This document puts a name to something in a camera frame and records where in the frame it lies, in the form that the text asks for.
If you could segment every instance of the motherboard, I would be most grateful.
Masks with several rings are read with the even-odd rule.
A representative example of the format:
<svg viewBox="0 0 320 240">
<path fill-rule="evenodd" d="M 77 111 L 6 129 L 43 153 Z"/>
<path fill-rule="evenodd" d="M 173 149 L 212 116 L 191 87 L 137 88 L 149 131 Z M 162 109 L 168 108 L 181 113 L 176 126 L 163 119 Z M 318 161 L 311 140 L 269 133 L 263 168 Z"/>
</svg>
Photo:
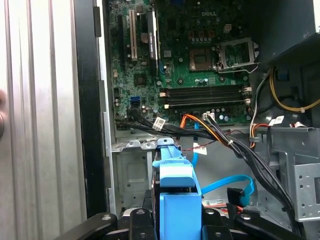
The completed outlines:
<svg viewBox="0 0 320 240">
<path fill-rule="evenodd" d="M 173 124 L 184 113 L 250 122 L 249 74 L 259 52 L 243 8 L 243 0 L 111 0 L 115 119 L 136 108 Z"/>
</svg>

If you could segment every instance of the metal side panel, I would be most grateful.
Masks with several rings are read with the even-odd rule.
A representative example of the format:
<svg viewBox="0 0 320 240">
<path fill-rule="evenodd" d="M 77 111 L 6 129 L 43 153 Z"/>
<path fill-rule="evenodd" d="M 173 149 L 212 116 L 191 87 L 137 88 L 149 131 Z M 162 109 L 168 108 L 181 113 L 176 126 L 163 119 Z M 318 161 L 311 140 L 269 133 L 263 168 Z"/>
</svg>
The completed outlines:
<svg viewBox="0 0 320 240">
<path fill-rule="evenodd" d="M 86 219 L 73 1 L 0 3 L 0 239 Z"/>
</svg>

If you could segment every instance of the wire bundle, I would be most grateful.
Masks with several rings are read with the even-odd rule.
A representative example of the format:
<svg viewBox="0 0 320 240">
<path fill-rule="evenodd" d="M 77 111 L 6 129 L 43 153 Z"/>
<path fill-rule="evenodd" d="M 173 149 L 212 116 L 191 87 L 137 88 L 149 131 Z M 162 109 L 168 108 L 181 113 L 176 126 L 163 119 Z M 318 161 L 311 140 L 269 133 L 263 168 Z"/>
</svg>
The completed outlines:
<svg viewBox="0 0 320 240">
<path fill-rule="evenodd" d="M 164 136 L 200 137 L 211 139 L 214 141 L 219 141 L 224 146 L 232 149 L 237 158 L 244 159 L 259 183 L 284 206 L 284 210 L 286 211 L 291 222 L 292 231 L 300 236 L 304 236 L 305 233 L 303 225 L 295 220 L 295 209 L 293 202 L 278 178 L 274 175 L 269 165 L 258 154 L 253 152 L 246 144 L 234 137 L 227 136 L 213 118 L 207 118 L 207 121 L 212 127 L 211 128 L 203 120 L 193 115 L 185 114 L 182 118 L 180 126 L 175 126 L 166 122 L 161 131 L 156 131 L 152 128 L 154 123 L 139 114 L 138 110 L 133 109 L 128 113 L 128 115 L 130 115 L 133 120 L 137 121 L 138 123 L 118 121 L 117 124 Z M 198 122 L 204 129 L 184 128 L 186 126 L 187 119 Z"/>
<path fill-rule="evenodd" d="M 275 89 L 275 69 L 273 69 L 273 68 L 270 71 L 270 90 L 271 90 L 272 96 L 273 96 L 274 100 L 276 101 L 276 103 L 280 107 L 282 107 L 283 109 L 291 111 L 291 112 L 304 113 L 306 110 L 311 109 L 311 108 L 315 107 L 316 105 L 320 104 L 320 99 L 318 99 L 314 103 L 312 103 L 312 104 L 310 104 L 308 106 L 304 106 L 304 107 L 291 107 L 291 106 L 286 106 L 283 103 L 281 103 L 281 101 L 278 99 L 277 94 L 276 94 L 276 89 Z"/>
</svg>

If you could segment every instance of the blue plastic bracket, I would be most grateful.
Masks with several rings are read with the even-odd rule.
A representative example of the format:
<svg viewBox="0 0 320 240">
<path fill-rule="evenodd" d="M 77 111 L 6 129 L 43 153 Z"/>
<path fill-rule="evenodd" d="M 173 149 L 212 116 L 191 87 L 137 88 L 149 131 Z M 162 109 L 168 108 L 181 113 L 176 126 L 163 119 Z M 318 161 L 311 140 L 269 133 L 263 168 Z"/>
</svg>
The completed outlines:
<svg viewBox="0 0 320 240">
<path fill-rule="evenodd" d="M 194 168 L 174 144 L 163 140 L 159 144 L 159 141 L 157 149 L 160 150 L 161 160 L 154 161 L 152 165 L 159 168 L 160 189 L 192 189 L 189 192 L 161 191 L 160 240 L 200 240 L 202 193 Z"/>
</svg>

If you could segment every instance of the green circuit board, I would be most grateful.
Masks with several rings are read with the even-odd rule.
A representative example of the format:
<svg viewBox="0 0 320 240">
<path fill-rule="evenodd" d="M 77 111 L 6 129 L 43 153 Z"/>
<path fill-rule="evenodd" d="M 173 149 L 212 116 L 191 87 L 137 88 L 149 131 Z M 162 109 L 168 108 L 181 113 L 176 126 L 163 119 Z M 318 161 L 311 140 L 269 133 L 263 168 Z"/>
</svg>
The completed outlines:
<svg viewBox="0 0 320 240">
<path fill-rule="evenodd" d="M 242 11 L 243 0 L 112 0 L 109 4 L 111 67 L 116 119 L 127 119 L 131 98 L 138 97 L 141 114 L 147 119 L 164 118 L 174 124 L 181 114 L 201 115 L 216 112 L 220 125 L 248 123 L 248 106 L 206 105 L 165 109 L 160 93 L 165 88 L 198 88 L 248 85 L 248 73 L 218 73 L 212 62 L 216 44 L 247 36 Z M 151 72 L 148 39 L 148 11 L 155 9 L 157 19 L 158 69 Z M 136 37 L 136 59 L 132 54 L 132 17 Z M 248 61 L 246 46 L 226 49 L 227 63 Z"/>
</svg>

